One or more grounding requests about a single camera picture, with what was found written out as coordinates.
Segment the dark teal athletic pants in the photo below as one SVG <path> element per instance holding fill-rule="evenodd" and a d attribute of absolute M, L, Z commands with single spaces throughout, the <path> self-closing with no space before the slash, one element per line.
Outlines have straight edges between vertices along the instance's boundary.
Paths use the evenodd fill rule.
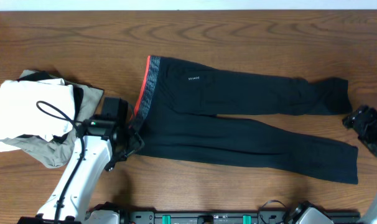
<path fill-rule="evenodd" d="M 255 121 L 255 115 L 338 115 L 352 111 L 348 82 L 219 70 L 151 55 L 133 127 L 140 155 L 239 167 L 268 167 L 357 184 L 358 149 Z"/>

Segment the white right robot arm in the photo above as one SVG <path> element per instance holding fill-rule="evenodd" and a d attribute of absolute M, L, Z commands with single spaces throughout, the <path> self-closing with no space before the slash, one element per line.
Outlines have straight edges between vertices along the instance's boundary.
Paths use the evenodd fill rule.
<path fill-rule="evenodd" d="M 361 105 L 357 110 L 342 119 L 347 129 L 354 130 L 358 140 L 377 158 L 377 110 Z M 360 223 L 377 223 L 377 194 Z"/>

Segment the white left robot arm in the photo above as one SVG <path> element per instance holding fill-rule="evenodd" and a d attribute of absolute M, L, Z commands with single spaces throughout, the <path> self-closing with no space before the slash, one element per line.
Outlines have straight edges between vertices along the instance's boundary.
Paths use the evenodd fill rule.
<path fill-rule="evenodd" d="M 101 173 L 142 149 L 125 112 L 102 112 L 77 126 L 73 154 L 55 190 L 37 212 L 47 223 L 84 223 Z"/>

